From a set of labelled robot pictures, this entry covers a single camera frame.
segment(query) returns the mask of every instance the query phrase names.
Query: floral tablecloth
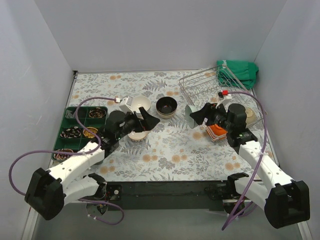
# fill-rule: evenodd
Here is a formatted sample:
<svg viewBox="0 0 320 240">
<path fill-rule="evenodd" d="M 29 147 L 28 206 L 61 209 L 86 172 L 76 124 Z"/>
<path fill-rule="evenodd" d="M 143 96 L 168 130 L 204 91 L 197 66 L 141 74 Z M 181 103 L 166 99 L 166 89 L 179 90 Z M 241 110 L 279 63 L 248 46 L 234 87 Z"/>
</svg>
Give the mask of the floral tablecloth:
<svg viewBox="0 0 320 240">
<path fill-rule="evenodd" d="M 95 172 L 107 181 L 197 181 L 226 180 L 230 174 L 253 172 L 251 166 L 229 147 L 226 140 L 212 142 L 203 127 L 190 129 L 185 120 L 186 99 L 180 92 L 179 79 L 192 74 L 181 72 L 130 72 L 79 74 L 70 99 L 77 106 L 89 97 L 120 97 L 144 95 L 151 100 L 149 113 L 157 117 L 156 102 L 171 96 L 178 102 L 176 115 L 162 119 L 147 138 L 140 142 L 128 136 L 119 141 L 119 148 Z M 109 112 L 120 110 L 113 101 L 92 100 L 87 106 L 107 106 Z M 263 125 L 251 131 L 262 142 Z M 273 158 L 270 145 L 267 153 Z"/>
</svg>

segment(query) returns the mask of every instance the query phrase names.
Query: green cloth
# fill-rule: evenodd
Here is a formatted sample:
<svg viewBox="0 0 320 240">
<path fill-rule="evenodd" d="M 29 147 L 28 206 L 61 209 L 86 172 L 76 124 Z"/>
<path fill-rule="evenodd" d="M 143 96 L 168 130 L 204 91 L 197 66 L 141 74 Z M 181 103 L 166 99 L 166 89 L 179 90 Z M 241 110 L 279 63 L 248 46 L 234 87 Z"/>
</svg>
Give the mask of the green cloth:
<svg viewBox="0 0 320 240">
<path fill-rule="evenodd" d="M 252 89 L 257 81 L 258 66 L 254 62 L 248 61 L 232 61 L 232 60 L 218 60 L 217 65 L 225 64 L 233 72 L 233 74 L 239 79 L 239 81 L 246 87 L 246 89 Z M 229 79 L 232 75 L 223 66 L 219 69 L 218 79 L 220 83 L 225 83 L 226 79 Z M 238 85 L 230 81 L 232 86 L 238 87 Z"/>
</svg>

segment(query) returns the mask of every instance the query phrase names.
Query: green tray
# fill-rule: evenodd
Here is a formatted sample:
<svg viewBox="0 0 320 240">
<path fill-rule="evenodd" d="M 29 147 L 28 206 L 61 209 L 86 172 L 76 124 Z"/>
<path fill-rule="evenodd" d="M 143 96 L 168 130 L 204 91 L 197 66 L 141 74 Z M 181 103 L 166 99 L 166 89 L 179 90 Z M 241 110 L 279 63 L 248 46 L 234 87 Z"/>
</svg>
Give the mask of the green tray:
<svg viewBox="0 0 320 240">
<path fill-rule="evenodd" d="M 100 117 L 100 118 L 89 117 L 89 111 L 91 109 L 96 108 L 96 107 L 99 107 L 99 108 L 106 110 L 106 115 L 104 117 Z M 62 118 L 60 128 L 59 128 L 59 132 L 57 134 L 54 148 L 53 148 L 54 151 L 56 151 L 58 149 L 72 149 L 76 153 L 79 150 L 81 150 L 82 148 L 84 148 L 84 146 L 88 142 L 90 142 L 90 140 L 92 139 L 92 138 L 85 137 L 83 134 L 81 134 L 81 136 L 77 137 L 77 138 L 60 137 L 60 134 L 64 129 L 68 129 L 70 127 L 81 128 L 75 118 L 66 117 L 68 115 L 68 112 L 74 113 L 75 110 L 76 110 L 76 107 L 74 107 L 74 106 L 67 107 L 64 110 L 63 118 Z M 106 123 L 106 120 L 109 116 L 108 109 L 105 106 L 82 106 L 82 107 L 80 107 L 79 112 L 81 112 L 81 116 L 79 117 L 80 122 L 82 124 L 84 124 L 86 127 L 93 127 L 96 129 L 99 129 L 100 127 L 104 126 Z M 51 155 L 51 159 L 53 161 L 63 162 L 61 160 L 54 159 L 53 154 Z"/>
</svg>

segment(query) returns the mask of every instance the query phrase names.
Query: gray floor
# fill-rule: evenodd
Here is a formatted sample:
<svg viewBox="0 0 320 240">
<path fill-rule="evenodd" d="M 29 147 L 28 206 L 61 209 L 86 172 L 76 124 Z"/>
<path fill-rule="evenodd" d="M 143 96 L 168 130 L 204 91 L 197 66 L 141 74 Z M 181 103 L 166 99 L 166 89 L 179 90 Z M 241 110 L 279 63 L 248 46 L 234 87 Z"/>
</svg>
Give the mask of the gray floor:
<svg viewBox="0 0 320 240">
<path fill-rule="evenodd" d="M 107 212 L 109 221 L 120 212 Z M 261 209 L 234 221 L 225 231 L 221 227 L 225 216 L 207 213 L 205 209 L 191 210 L 126 210 L 122 223 L 109 226 L 87 217 L 83 203 L 72 203 L 50 221 L 39 217 L 34 240 L 112 239 L 112 240 L 300 240 L 297 225 L 274 229 Z"/>
</svg>

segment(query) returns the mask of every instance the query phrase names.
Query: dish rack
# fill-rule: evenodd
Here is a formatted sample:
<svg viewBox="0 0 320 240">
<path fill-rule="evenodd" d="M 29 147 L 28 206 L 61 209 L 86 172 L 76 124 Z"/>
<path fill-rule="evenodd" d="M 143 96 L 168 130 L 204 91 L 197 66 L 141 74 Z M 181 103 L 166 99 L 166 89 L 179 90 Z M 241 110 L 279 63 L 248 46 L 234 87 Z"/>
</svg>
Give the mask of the dish rack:
<svg viewBox="0 0 320 240">
<path fill-rule="evenodd" d="M 225 64 L 184 76 L 179 80 L 179 86 L 187 102 L 197 107 L 198 110 L 200 110 L 205 103 L 217 103 L 219 101 L 218 92 L 223 90 L 253 93 L 251 90 L 246 89 Z M 262 120 L 261 109 L 252 97 L 239 93 L 232 94 L 232 100 L 225 105 L 225 108 L 228 109 L 228 106 L 232 103 L 242 104 L 245 108 L 253 110 L 256 120 L 248 124 L 248 127 L 252 127 Z M 225 134 L 220 136 L 215 135 L 205 124 L 203 124 L 203 127 L 214 142 L 226 136 Z"/>
</svg>

